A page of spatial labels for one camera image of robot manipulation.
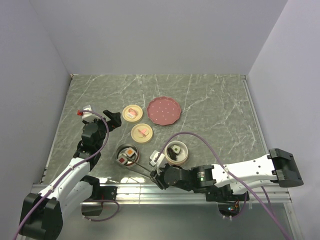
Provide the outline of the steel food tongs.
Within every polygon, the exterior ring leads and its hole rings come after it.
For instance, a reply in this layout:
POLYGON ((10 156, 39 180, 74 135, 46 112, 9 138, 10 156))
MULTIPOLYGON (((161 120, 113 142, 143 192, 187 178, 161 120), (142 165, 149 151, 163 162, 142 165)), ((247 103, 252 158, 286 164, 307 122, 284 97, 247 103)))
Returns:
POLYGON ((139 162, 139 157, 129 158, 124 165, 129 171, 139 174, 146 179, 151 179, 151 170, 139 162))

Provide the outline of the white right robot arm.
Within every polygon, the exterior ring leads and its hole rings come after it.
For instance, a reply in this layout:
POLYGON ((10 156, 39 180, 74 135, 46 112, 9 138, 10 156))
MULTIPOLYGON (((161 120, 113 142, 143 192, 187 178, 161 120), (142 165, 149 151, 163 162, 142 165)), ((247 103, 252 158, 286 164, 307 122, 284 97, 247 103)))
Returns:
POLYGON ((304 184, 293 154, 279 148, 269 149, 268 154, 249 161, 225 166, 201 165, 191 169, 169 164, 164 154, 154 151, 150 165, 154 167, 150 177, 161 190, 176 187, 205 194, 208 202, 244 201, 249 198, 245 195, 249 189, 273 183, 281 188, 304 184))

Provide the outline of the steel round container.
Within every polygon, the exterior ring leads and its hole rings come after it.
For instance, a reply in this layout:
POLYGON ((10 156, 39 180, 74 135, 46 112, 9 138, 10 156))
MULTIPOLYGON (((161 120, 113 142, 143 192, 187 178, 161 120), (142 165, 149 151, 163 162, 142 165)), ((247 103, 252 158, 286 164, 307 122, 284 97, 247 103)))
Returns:
POLYGON ((125 144, 122 144, 120 145, 117 150, 116 150, 116 153, 115 153, 115 160, 117 162, 117 158, 119 156, 125 156, 127 158, 127 160, 130 158, 130 159, 133 159, 135 156, 139 157, 140 159, 140 152, 139 150, 137 149, 136 146, 134 146, 133 144, 129 144, 129 143, 125 143, 125 144), (125 150, 127 148, 132 148, 133 150, 135 150, 136 154, 133 156, 133 157, 127 157, 126 154, 125 154, 125 150))

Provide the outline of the orange sushi roll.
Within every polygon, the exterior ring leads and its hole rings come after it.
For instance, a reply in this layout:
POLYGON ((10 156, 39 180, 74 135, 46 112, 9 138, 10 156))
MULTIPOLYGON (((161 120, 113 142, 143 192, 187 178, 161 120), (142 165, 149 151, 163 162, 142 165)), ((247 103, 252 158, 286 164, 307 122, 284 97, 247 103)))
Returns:
POLYGON ((136 154, 136 151, 134 149, 132 149, 131 147, 129 147, 125 150, 125 154, 127 157, 131 158, 136 154))

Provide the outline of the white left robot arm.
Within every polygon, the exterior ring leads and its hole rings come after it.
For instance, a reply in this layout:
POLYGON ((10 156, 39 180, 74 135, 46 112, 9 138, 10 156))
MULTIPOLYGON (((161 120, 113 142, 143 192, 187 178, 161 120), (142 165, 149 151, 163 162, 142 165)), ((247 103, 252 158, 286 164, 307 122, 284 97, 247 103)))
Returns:
POLYGON ((121 113, 103 111, 103 115, 91 110, 90 106, 77 113, 84 126, 81 140, 71 161, 61 174, 39 193, 29 193, 22 204, 20 223, 14 235, 35 240, 55 240, 64 221, 81 204, 116 203, 116 187, 103 187, 100 180, 89 176, 96 166, 101 151, 106 146, 109 134, 122 125, 121 113))

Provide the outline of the red sushi roll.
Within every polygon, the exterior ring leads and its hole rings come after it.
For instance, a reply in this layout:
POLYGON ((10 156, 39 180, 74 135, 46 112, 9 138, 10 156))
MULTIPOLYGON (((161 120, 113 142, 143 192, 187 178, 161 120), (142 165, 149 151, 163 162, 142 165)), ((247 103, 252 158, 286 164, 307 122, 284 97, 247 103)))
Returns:
POLYGON ((116 161, 117 161, 119 164, 125 166, 125 165, 127 164, 127 162, 128 162, 128 159, 127 159, 125 156, 120 155, 120 156, 116 159, 116 161))

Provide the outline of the cream lid with label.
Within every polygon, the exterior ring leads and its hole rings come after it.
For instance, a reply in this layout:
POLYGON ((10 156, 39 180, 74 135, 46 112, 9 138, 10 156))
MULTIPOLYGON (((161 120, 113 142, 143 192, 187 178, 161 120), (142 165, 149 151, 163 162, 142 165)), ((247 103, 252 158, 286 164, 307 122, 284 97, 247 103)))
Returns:
POLYGON ((122 111, 124 120, 130 123, 139 122, 143 117, 143 110, 140 106, 131 104, 126 106, 122 111))

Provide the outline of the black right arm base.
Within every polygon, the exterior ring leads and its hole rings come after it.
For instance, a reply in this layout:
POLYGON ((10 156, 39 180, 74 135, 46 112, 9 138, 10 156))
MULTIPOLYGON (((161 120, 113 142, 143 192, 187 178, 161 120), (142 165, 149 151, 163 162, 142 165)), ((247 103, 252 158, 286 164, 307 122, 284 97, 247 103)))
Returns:
POLYGON ((205 193, 205 199, 207 202, 231 203, 236 201, 248 201, 250 197, 248 192, 243 194, 234 194, 228 184, 223 187, 212 187, 207 193, 205 193))

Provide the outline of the green sushi roll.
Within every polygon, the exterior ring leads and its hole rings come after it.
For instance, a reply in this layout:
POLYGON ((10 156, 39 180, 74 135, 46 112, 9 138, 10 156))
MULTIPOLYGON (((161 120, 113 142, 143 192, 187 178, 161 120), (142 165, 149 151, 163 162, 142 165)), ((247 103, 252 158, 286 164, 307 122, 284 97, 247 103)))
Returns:
POLYGON ((173 145, 171 148, 176 155, 178 155, 181 151, 181 147, 179 145, 173 145))

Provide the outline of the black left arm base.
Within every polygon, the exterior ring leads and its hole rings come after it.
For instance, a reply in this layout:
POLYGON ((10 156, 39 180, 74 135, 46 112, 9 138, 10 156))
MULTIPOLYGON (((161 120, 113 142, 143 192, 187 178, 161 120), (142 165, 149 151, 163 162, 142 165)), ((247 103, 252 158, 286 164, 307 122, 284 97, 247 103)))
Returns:
POLYGON ((98 178, 89 175, 84 176, 81 181, 92 186, 92 191, 88 198, 89 200, 116 200, 117 186, 104 185, 100 183, 98 178))

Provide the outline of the black seaweed piece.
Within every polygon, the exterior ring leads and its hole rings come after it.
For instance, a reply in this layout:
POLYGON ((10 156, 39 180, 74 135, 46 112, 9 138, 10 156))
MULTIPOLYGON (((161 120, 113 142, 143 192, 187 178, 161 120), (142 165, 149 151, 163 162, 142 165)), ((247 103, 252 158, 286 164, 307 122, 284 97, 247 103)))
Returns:
POLYGON ((172 147, 167 149, 167 154, 172 161, 177 161, 178 153, 176 153, 172 147))

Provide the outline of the cream lid pink handle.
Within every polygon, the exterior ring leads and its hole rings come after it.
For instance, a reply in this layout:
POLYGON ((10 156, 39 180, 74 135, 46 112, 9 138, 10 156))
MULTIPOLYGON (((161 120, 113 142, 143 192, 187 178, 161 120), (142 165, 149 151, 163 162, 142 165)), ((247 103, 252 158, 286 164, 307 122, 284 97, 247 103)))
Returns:
POLYGON ((148 143, 153 137, 153 130, 152 128, 145 123, 136 124, 131 129, 131 138, 140 144, 148 143))

